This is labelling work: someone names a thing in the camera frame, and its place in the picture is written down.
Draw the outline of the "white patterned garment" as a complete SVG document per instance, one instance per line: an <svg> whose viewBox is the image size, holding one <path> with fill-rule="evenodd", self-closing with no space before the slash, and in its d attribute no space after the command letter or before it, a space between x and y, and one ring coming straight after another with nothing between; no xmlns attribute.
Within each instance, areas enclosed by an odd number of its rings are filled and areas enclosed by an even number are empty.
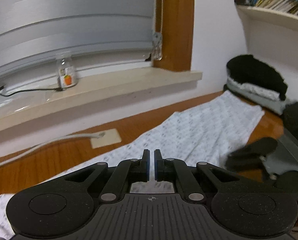
<svg viewBox="0 0 298 240"><path fill-rule="evenodd" d="M241 89L243 91L256 94L259 96L262 96L263 98L267 98L273 101L279 101L280 100L280 94L278 92L275 92L273 90L269 90L263 87L259 87L257 85L251 84L251 83L238 83L234 81L234 79L228 77L227 81L230 85L233 85L234 87Z"/></svg>
<svg viewBox="0 0 298 240"><path fill-rule="evenodd" d="M201 105L173 111L163 121L148 121L141 114L138 121L119 130L122 142L113 146L92 149L93 133L66 135L39 144L0 163L0 238L14 235L5 209L10 198L22 189L98 162L115 166L126 159L140 158L145 149L161 150L165 158L181 159L190 166L206 161L223 167L230 152L246 145L263 115L260 106L224 92Z"/></svg>

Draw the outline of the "grey folded garment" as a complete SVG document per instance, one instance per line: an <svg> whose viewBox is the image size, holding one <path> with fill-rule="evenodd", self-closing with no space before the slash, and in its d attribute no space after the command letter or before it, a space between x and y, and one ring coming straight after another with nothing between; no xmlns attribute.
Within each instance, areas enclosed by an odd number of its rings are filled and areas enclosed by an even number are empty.
<svg viewBox="0 0 298 240"><path fill-rule="evenodd" d="M295 103L294 100L286 99L285 101L274 101L268 98L265 98L261 95L253 94L251 92L242 90L234 85L231 85L229 83L225 84L223 87L223 90L229 90L235 95L242 96L243 98L256 103L257 105L260 105L261 107L264 107L271 112L277 114L277 115L282 115L284 109L288 105L292 105Z"/></svg>

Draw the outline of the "folded white patterned garment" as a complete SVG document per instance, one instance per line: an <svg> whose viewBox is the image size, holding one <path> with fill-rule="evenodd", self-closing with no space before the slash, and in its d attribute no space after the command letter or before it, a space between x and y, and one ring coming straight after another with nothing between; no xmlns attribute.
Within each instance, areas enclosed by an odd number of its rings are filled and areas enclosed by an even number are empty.
<svg viewBox="0 0 298 240"><path fill-rule="evenodd" d="M278 92L275 92L273 90L269 90L263 87L259 87L257 85L251 84L251 83L238 83L234 81L234 79L228 77L227 81L230 85L233 85L234 87L241 89L243 91L256 94L259 96L262 96L263 98L267 98L273 101L279 101L280 100L280 94Z"/></svg>

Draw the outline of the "beige window sill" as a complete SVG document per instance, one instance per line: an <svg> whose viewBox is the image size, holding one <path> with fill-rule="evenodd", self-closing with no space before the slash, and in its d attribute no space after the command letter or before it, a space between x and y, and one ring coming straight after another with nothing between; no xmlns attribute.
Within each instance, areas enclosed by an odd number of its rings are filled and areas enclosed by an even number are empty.
<svg viewBox="0 0 298 240"><path fill-rule="evenodd" d="M75 87L52 94L44 103L20 109L0 118L0 132L27 121L88 103L201 79L202 72L199 71L172 72L154 67L84 77Z"/></svg>

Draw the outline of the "black folded sweater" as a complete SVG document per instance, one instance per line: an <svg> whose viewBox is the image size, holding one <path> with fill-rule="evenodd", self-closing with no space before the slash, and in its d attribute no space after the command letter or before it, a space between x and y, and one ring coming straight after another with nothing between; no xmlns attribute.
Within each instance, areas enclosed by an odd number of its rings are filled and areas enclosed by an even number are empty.
<svg viewBox="0 0 298 240"><path fill-rule="evenodd" d="M283 77L273 67L245 54L236 56L226 64L229 76L237 83L250 83L264 89L275 91L279 99L286 99L287 84Z"/></svg>

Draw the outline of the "glass jar orange label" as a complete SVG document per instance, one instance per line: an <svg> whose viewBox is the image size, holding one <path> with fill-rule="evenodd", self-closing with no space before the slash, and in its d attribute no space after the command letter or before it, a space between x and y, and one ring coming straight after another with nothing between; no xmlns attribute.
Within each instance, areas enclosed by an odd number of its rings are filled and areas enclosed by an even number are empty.
<svg viewBox="0 0 298 240"><path fill-rule="evenodd" d="M63 90L77 85L76 69L70 53L57 54L56 66L58 85Z"/></svg>

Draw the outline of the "grey window blind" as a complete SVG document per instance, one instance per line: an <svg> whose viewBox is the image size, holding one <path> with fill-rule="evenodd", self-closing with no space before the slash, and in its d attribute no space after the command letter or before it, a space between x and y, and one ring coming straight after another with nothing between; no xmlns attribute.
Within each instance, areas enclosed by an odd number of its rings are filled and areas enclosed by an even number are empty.
<svg viewBox="0 0 298 240"><path fill-rule="evenodd" d="M0 0L0 78L54 60L152 50L154 0Z"/></svg>

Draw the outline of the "beige wall shelf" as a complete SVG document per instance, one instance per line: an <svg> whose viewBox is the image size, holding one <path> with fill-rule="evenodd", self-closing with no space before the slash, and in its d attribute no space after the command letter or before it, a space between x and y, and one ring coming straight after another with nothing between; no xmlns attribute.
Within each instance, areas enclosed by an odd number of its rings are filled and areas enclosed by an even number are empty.
<svg viewBox="0 0 298 240"><path fill-rule="evenodd" d="M298 74L298 16L244 5L236 9L248 52Z"/></svg>

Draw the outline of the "brown wooden window frame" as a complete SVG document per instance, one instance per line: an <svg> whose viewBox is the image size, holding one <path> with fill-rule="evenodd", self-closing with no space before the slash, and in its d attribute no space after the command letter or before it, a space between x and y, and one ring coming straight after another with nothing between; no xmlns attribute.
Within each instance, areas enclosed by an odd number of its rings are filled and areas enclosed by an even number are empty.
<svg viewBox="0 0 298 240"><path fill-rule="evenodd" d="M155 0L154 33L162 33L162 59L153 66L173 72L191 70L194 0Z"/></svg>

